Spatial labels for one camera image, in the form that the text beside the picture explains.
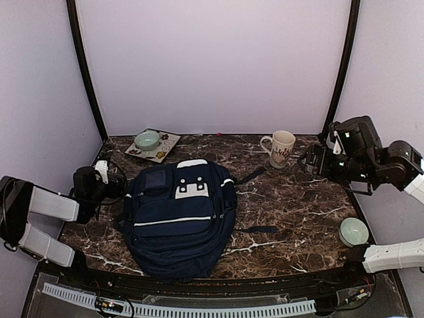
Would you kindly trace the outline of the navy blue student backpack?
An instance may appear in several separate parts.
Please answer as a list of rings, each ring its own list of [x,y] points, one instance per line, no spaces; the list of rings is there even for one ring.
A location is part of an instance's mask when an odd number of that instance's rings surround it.
[[[114,228],[141,271],[157,280],[208,278],[235,227],[242,180],[206,159],[144,169],[129,184]]]

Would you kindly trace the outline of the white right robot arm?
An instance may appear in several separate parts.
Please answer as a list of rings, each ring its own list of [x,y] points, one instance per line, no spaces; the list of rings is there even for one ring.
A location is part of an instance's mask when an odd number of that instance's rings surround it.
[[[423,159],[400,140],[383,147],[372,142],[336,142],[333,148],[314,144],[297,160],[309,175],[348,187],[366,184],[359,199],[375,242],[352,247],[338,281],[351,288],[364,273],[406,268],[423,269]]]

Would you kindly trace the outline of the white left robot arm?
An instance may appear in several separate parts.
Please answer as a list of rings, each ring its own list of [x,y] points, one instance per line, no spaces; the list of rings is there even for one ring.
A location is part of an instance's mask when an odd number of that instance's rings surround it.
[[[1,178],[1,239],[10,252],[21,249],[40,260],[68,268],[67,277],[79,289],[93,284],[93,273],[86,269],[85,254],[32,225],[28,215],[35,213],[69,223],[86,224],[102,205],[119,202],[127,179],[111,177],[105,181],[94,176],[87,191],[78,187],[73,196],[53,192],[31,182],[3,176]]]

